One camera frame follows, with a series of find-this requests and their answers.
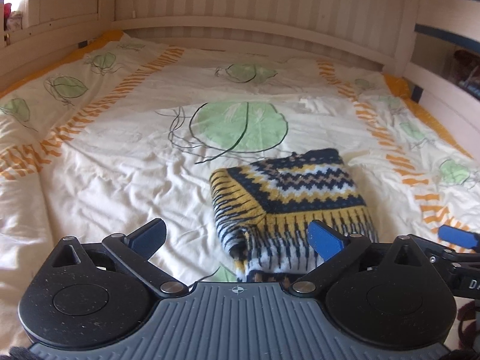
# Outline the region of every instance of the black circular disc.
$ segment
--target black circular disc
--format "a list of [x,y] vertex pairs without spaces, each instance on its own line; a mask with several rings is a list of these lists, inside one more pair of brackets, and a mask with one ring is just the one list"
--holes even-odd
[[95,284],[76,284],[60,290],[53,298],[55,308],[66,315],[92,314],[109,301],[105,288]]
[[390,283],[369,290],[367,301],[374,309],[392,315],[412,314],[423,303],[422,295],[413,288]]
[[411,350],[442,342],[455,318],[455,301],[435,284],[404,275],[362,271],[335,283],[326,306],[337,325],[377,347]]

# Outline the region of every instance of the bed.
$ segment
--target bed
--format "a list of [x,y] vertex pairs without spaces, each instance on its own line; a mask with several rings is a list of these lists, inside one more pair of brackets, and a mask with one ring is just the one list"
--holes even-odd
[[410,62],[416,23],[480,41],[480,3],[455,28],[426,15],[431,0],[320,3],[98,0],[0,42],[3,351],[28,345],[17,303],[66,235],[99,242],[162,218],[152,263],[187,285],[233,280],[208,182],[221,167],[332,147],[381,242],[480,228],[479,103]]

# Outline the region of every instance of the red object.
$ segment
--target red object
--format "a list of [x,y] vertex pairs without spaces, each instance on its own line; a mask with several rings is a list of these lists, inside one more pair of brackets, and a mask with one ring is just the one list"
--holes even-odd
[[6,3],[3,5],[3,18],[4,20],[8,19],[11,14],[11,3]]
[[3,30],[7,29],[7,19],[11,14],[11,3],[3,4]]

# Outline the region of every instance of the crosshair logo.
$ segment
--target crosshair logo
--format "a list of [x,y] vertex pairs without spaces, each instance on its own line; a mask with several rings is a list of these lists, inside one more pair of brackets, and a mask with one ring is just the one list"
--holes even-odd
[[241,294],[243,291],[245,291],[245,288],[240,286],[235,286],[232,288],[232,292],[235,292],[236,294]]

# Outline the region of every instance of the navy and yellow knit pattern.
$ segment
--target navy and yellow knit pattern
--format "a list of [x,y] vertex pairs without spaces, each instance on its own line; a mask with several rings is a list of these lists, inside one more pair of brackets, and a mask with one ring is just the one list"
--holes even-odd
[[307,243],[314,219],[376,242],[370,214],[335,149],[267,159],[210,177],[222,247],[240,281],[289,281],[321,264]]

